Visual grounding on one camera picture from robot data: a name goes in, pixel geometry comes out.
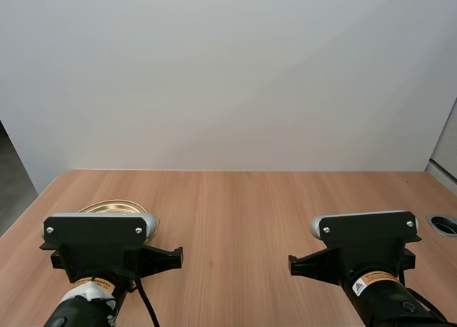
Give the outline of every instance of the silver bolt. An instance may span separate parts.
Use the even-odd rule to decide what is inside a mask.
[[[106,320],[108,320],[110,327],[116,327],[116,321],[114,320],[114,316],[110,314],[106,317]]]

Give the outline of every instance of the yellow warning sticker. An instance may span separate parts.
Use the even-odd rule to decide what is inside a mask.
[[[83,284],[90,282],[90,281],[91,281],[91,277],[81,278],[73,283],[72,289],[78,288],[79,286],[82,286]],[[113,293],[113,291],[114,291],[113,283],[108,282],[106,279],[102,279],[102,278],[95,278],[94,282],[97,283],[103,289],[107,290],[109,293]]]
[[[397,282],[397,278],[392,276],[388,272],[384,271],[373,271],[365,273],[362,277],[360,277],[352,286],[352,290],[356,293],[357,296],[360,296],[362,292],[371,284],[379,281],[395,281]]]

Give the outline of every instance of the white backdrop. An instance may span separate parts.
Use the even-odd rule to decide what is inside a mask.
[[[0,119],[71,168],[423,170],[457,0],[0,0]]]

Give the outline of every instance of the screw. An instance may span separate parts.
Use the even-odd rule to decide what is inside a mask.
[[[403,302],[401,305],[403,306],[404,309],[406,309],[410,313],[416,312],[416,307],[411,302]]]

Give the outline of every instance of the wooden table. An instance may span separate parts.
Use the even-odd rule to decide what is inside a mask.
[[[65,173],[0,238],[2,326],[42,326],[70,289],[41,251],[40,228],[57,212],[126,199],[160,218],[155,247],[184,248],[184,265],[144,279],[163,326],[361,326],[338,286],[292,277],[288,255],[325,248],[314,216],[406,209],[419,221],[406,284],[457,321],[457,238],[427,223],[457,213],[457,199],[427,173],[87,171]],[[119,326],[152,326],[138,292]]]

